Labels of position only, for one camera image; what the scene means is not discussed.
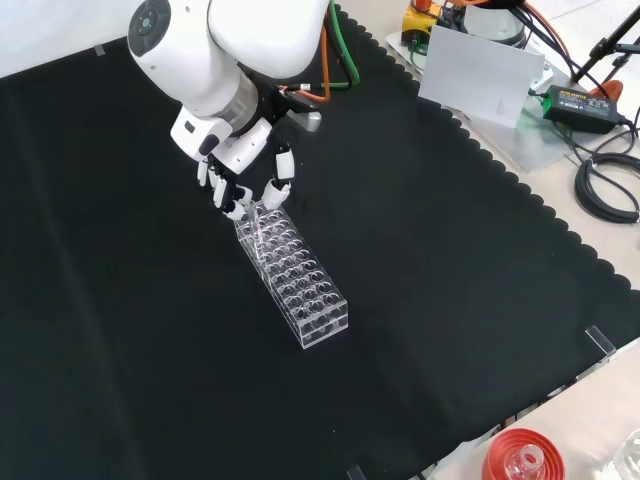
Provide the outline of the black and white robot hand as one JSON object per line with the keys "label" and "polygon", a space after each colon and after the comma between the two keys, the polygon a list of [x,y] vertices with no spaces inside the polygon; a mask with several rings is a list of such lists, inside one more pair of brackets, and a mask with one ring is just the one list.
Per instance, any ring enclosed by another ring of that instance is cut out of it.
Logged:
{"label": "black and white robot hand", "polygon": [[239,221],[247,213],[253,192],[240,184],[240,178],[269,146],[274,149],[274,169],[264,188],[262,204],[274,210],[288,199],[295,179],[292,145],[275,134],[266,119],[258,119],[247,132],[234,137],[226,120],[197,117],[182,107],[170,134],[175,144],[196,161],[199,185],[212,189],[213,206],[227,218]]}

